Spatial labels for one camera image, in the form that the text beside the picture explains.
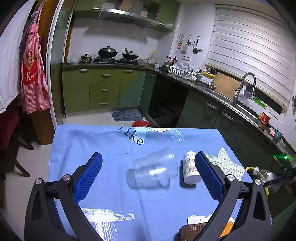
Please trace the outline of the gas stove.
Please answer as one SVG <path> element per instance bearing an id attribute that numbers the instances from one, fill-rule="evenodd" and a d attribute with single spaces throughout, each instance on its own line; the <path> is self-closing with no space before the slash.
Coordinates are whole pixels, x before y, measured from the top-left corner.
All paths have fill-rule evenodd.
<path id="1" fill-rule="evenodd" d="M 105 63 L 105 64 L 125 64 L 125 65 L 138 65 L 137 60 L 127 60 L 125 58 L 115 59 L 115 58 L 95 58 L 95 63 Z"/>

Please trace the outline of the clear plastic cup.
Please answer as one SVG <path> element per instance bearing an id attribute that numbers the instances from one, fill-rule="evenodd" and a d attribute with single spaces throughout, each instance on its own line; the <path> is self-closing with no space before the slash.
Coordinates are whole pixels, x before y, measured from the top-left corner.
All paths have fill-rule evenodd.
<path id="1" fill-rule="evenodd" d="M 178 175 L 178 165 L 173 151 L 166 147 L 133 161 L 126 172 L 126 181 L 133 190 L 168 189 L 170 180 Z"/>

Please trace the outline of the white hanging cloth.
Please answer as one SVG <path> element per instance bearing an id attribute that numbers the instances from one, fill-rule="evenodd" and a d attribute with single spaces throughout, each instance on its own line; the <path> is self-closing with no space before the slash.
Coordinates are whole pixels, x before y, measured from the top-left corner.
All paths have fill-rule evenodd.
<path id="1" fill-rule="evenodd" d="M 25 3 L 13 16 L 1 35 L 1 113 L 20 93 L 20 43 L 29 13 L 35 1 Z"/>

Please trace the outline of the brown plastic basket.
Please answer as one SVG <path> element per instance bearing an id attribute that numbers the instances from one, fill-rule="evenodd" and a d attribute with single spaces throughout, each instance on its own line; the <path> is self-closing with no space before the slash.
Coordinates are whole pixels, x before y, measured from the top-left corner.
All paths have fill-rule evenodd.
<path id="1" fill-rule="evenodd" d="M 194 224 L 194 225 L 184 225 L 179 229 L 179 240 L 180 241 L 193 241 L 196 236 L 201 232 L 201 230 L 206 225 L 206 222 Z"/>

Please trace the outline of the white window blind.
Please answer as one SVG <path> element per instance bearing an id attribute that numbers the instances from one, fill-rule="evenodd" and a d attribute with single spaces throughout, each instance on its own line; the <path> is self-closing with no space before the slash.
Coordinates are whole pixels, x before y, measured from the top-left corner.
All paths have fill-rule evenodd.
<path id="1" fill-rule="evenodd" d="M 295 84 L 295 40 L 277 16 L 216 4 L 206 64 L 242 77 L 251 72 L 256 88 L 287 108 Z"/>

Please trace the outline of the white pill bottle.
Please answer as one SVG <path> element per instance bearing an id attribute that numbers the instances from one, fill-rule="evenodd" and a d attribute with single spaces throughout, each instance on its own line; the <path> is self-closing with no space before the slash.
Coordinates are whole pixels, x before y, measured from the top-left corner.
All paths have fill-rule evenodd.
<path id="1" fill-rule="evenodd" d="M 183 179 L 187 185 L 195 185 L 202 178 L 195 165 L 196 152 L 189 151 L 184 154 L 183 158 Z"/>

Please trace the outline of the green lower cabinets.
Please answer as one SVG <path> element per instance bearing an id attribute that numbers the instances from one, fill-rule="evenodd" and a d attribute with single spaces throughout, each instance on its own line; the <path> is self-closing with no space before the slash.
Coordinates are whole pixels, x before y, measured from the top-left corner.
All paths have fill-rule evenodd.
<path id="1" fill-rule="evenodd" d="M 144 68 L 68 66 L 62 69 L 65 123 L 115 125 L 114 110 L 139 109 L 154 127 L 214 128 L 243 166 L 280 173 L 295 148 L 280 147 L 258 114 L 201 85 Z"/>

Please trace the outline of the blue star tablecloth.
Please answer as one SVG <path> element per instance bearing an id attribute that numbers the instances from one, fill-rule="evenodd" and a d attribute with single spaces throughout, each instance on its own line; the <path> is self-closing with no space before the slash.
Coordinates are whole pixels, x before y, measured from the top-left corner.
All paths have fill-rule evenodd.
<path id="1" fill-rule="evenodd" d="M 79 202 L 96 232 L 104 240 L 175 240 L 180 227 L 208 221 L 218 205 L 203 181 L 184 182 L 189 151 L 251 180 L 215 129 L 86 125 L 56 128 L 48 179 L 72 174 L 98 152 L 102 168 Z"/>

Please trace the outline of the clear plastic water bottle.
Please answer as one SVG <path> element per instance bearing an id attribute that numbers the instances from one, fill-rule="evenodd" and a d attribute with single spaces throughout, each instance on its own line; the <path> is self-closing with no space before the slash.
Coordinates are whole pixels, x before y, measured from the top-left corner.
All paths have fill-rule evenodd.
<path id="1" fill-rule="evenodd" d="M 261 181 L 262 184 L 265 184 L 266 182 L 272 181 L 277 178 L 276 174 L 273 172 L 266 170 L 266 169 L 260 169 L 259 167 L 255 167 L 252 171 L 252 174 Z M 278 184 L 271 184 L 268 185 L 267 188 L 272 193 L 278 192 L 278 190 L 281 187 L 281 183 Z"/>

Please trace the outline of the red stool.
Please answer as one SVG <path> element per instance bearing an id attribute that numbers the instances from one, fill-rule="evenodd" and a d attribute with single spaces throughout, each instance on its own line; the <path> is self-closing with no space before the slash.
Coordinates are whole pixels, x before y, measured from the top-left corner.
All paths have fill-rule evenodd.
<path id="1" fill-rule="evenodd" d="M 152 127 L 152 125 L 145 120 L 136 120 L 133 122 L 132 127 L 135 127 L 135 128 Z"/>

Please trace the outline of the wooden cutting board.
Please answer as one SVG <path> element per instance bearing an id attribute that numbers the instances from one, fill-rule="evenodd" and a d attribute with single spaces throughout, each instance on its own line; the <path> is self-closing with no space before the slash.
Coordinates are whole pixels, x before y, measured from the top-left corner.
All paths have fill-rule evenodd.
<path id="1" fill-rule="evenodd" d="M 235 90 L 239 88 L 240 81 L 237 81 L 223 73 L 218 72 L 214 78 L 215 91 L 230 100 L 235 96 Z"/>

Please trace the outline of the red checked apron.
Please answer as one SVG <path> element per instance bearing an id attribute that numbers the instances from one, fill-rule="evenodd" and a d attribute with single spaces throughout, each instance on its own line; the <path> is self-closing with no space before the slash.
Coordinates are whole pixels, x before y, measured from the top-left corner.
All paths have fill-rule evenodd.
<path id="1" fill-rule="evenodd" d="M 31 20 L 21 40 L 23 47 L 21 61 L 21 96 L 23 111 L 27 114 L 51 107 L 48 84 L 41 56 L 39 23 L 44 2 L 31 15 Z"/>

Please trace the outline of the black frying pan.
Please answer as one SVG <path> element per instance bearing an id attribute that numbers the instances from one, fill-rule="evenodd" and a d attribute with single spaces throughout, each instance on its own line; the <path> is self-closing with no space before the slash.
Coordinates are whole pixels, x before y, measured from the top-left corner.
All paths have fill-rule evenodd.
<path id="1" fill-rule="evenodd" d="M 137 60 L 139 58 L 139 55 L 133 53 L 132 51 L 128 51 L 127 48 L 125 48 L 125 52 L 122 53 L 122 56 L 126 60 Z"/>

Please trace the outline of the black wok with lid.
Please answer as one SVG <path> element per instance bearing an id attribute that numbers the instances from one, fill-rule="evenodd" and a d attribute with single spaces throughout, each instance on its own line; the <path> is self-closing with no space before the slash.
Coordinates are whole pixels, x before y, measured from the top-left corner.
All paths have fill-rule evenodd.
<path id="1" fill-rule="evenodd" d="M 118 54 L 118 52 L 116 51 L 116 49 L 107 46 L 106 48 L 101 48 L 98 51 L 98 54 L 102 58 L 114 58 Z"/>

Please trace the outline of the white dish rack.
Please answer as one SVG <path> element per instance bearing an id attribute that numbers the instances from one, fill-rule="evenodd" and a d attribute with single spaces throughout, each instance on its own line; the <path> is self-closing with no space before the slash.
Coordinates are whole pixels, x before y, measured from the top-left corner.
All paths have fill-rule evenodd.
<path id="1" fill-rule="evenodd" d="M 176 62 L 174 65 L 166 65 L 166 68 L 168 73 L 193 82 L 195 82 L 200 75 L 200 73 L 191 72 L 189 67 L 186 67 L 182 62 Z"/>

